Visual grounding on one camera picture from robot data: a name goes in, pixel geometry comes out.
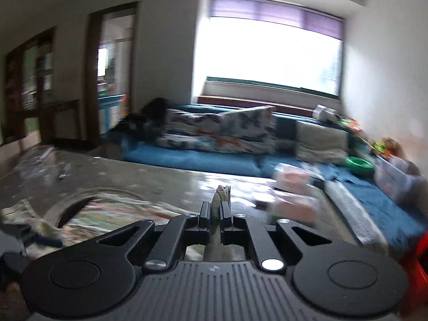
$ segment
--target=green bowl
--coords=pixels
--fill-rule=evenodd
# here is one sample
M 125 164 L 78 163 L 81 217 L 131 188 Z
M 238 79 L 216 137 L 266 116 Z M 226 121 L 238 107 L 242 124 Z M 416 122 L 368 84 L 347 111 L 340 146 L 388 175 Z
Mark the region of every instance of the green bowl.
M 372 163 L 357 157 L 348 157 L 346 167 L 356 176 L 371 176 L 374 171 Z

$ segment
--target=colorful cloth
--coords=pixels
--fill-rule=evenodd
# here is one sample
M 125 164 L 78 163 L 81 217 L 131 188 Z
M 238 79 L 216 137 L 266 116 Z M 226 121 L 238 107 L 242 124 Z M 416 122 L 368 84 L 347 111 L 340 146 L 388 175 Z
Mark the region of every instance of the colorful cloth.
M 156 225 L 167 224 L 174 216 L 185 213 L 191 212 L 166 203 L 154 204 L 150 201 L 125 198 L 116 194 L 100 193 L 62 228 L 54 228 L 46 224 L 25 200 L 11 208 L 3 209 L 2 218 L 4 223 L 30 224 L 39 233 L 59 238 L 64 246 L 71 246 L 136 221 L 154 220 Z M 204 246 L 201 245 L 189 246 L 186 259 L 201 260 L 203 248 Z M 26 254 L 36 259 L 56 250 L 59 249 L 32 244 L 26 248 Z

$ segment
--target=purple roller blind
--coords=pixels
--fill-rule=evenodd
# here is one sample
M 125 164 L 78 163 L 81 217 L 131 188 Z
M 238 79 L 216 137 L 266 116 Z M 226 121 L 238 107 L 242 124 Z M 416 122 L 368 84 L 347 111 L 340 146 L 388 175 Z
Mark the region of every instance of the purple roller blind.
M 292 5 L 263 0 L 211 0 L 211 17 L 261 20 L 343 39 L 343 21 Z

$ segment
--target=bright window light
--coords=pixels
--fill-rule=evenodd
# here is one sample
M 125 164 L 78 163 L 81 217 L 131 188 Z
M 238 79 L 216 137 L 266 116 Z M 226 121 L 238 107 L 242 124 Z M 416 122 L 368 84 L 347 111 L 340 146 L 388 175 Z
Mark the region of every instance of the bright window light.
M 106 75 L 107 56 L 107 48 L 100 48 L 98 50 L 98 77 Z
M 259 20 L 211 17 L 208 76 L 339 93 L 342 41 Z

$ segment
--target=red object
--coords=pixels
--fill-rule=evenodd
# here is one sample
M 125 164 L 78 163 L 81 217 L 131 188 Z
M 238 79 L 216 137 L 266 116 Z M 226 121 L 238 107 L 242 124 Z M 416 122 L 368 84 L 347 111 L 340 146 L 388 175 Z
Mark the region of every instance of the red object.
M 407 273 L 409 287 L 400 314 L 407 316 L 428 303 L 428 233 L 425 233 L 416 250 L 401 265 Z

